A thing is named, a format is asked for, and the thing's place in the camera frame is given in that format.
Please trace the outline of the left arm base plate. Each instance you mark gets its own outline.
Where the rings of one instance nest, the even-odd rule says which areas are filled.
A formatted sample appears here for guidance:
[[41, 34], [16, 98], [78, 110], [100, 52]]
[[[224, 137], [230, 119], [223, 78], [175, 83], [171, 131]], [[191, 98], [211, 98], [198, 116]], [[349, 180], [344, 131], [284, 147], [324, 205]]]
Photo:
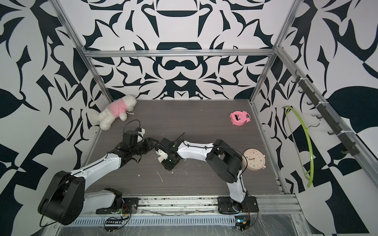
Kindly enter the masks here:
[[96, 214], [126, 214], [138, 209], [139, 198], [118, 198], [108, 208], [96, 210]]

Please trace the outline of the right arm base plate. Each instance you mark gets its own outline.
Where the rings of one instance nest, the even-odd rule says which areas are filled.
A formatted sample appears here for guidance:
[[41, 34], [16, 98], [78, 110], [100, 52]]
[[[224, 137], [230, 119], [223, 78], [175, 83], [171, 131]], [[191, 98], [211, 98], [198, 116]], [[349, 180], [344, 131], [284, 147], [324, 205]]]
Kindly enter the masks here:
[[218, 212], [220, 214], [239, 214], [248, 212], [259, 212], [256, 197], [246, 196], [242, 203], [232, 200], [230, 197], [218, 197]]

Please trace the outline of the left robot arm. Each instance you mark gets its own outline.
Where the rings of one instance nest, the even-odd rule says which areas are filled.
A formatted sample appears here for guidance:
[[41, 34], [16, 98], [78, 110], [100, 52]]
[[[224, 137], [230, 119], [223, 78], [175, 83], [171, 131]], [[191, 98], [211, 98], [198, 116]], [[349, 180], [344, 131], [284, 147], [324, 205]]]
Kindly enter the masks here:
[[69, 225], [81, 214], [123, 207], [122, 193], [112, 188], [88, 193], [86, 190], [107, 174], [120, 169], [136, 156], [153, 150], [159, 141], [144, 137], [145, 130], [136, 128], [123, 134], [123, 140], [99, 160], [72, 172], [54, 175], [38, 206], [38, 213], [62, 225]]

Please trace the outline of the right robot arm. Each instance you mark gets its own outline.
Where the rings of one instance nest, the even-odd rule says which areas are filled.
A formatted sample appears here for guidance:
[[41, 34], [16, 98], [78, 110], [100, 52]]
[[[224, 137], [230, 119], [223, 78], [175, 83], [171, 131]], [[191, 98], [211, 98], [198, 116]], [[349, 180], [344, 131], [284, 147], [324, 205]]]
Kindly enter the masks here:
[[168, 171], [184, 159], [193, 159], [206, 162], [215, 175], [227, 183], [230, 199], [243, 203], [247, 191], [242, 178], [243, 156], [236, 149], [230, 147], [223, 140], [217, 139], [214, 143], [198, 144], [185, 140], [170, 141], [163, 139], [155, 148], [159, 155], [159, 162]]

